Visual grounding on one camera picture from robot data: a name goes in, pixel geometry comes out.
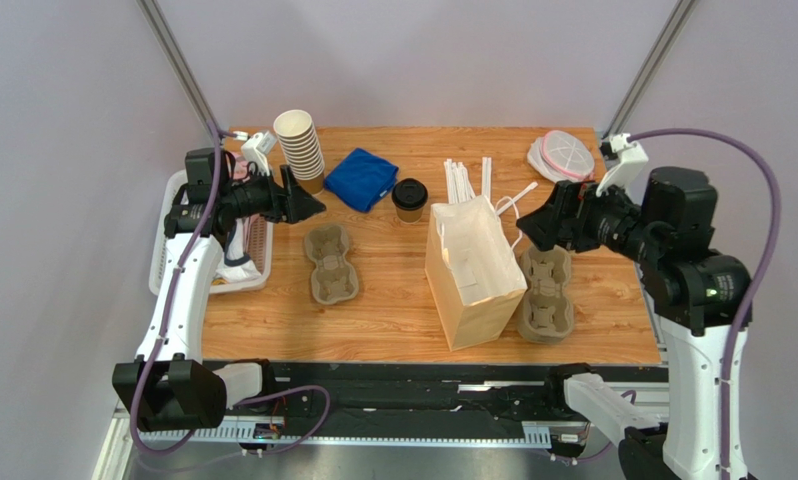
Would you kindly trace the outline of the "single pulp cup carrier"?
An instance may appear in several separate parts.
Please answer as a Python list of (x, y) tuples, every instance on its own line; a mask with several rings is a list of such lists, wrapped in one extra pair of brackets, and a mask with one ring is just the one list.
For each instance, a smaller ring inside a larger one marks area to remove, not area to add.
[(310, 275), (311, 293), (322, 305), (335, 305), (355, 298), (360, 280), (348, 261), (351, 239), (340, 224), (315, 228), (304, 236), (304, 251), (314, 264)]

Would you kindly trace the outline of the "black cup lid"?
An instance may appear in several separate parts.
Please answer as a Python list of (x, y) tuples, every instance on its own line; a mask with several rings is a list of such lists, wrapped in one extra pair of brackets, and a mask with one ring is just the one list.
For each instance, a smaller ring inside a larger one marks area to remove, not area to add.
[(422, 182), (414, 178), (405, 178), (396, 182), (391, 199), (399, 210), (416, 211), (427, 204), (429, 194)]

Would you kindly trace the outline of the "single brown paper cup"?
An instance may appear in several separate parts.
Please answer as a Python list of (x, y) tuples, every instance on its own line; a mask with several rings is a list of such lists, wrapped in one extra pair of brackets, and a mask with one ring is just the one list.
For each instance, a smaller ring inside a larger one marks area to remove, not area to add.
[(395, 205), (398, 219), (406, 224), (415, 224), (422, 218), (425, 205), (415, 205), (413, 207), (405, 207), (399, 204)]

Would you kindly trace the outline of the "brown paper bag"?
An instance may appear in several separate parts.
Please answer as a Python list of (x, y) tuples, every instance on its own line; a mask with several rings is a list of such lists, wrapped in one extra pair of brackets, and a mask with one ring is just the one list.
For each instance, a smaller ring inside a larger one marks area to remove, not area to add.
[(527, 291), (502, 222), (484, 197), (430, 207), (424, 271), (448, 348), (500, 337)]

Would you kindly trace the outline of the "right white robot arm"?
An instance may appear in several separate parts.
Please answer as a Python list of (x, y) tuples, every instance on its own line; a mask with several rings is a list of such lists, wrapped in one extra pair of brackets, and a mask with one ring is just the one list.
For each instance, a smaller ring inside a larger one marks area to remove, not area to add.
[(743, 479), (739, 439), (724, 427), (723, 367), (736, 369), (739, 347), (727, 337), (751, 278), (736, 258), (711, 248), (718, 194), (697, 170), (659, 167), (641, 203), (619, 186), (561, 181), (517, 228), (541, 251), (582, 253), (606, 247), (638, 264), (660, 319), (668, 358), (669, 416), (639, 411), (584, 364), (550, 373), (558, 408), (583, 416), (613, 443), (628, 479)]

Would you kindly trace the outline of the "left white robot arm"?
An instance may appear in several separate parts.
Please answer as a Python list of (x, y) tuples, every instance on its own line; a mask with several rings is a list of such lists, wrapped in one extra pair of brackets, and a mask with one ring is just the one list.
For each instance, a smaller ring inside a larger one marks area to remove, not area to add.
[(288, 167), (281, 179), (231, 177), (233, 155), (219, 146), (185, 156), (185, 182), (161, 222), (165, 270), (147, 333), (135, 357), (114, 367), (112, 385), (138, 432), (214, 428), (225, 413), (257, 397), (267, 365), (203, 363), (203, 323), (224, 243), (240, 219), (296, 224), (325, 211)]

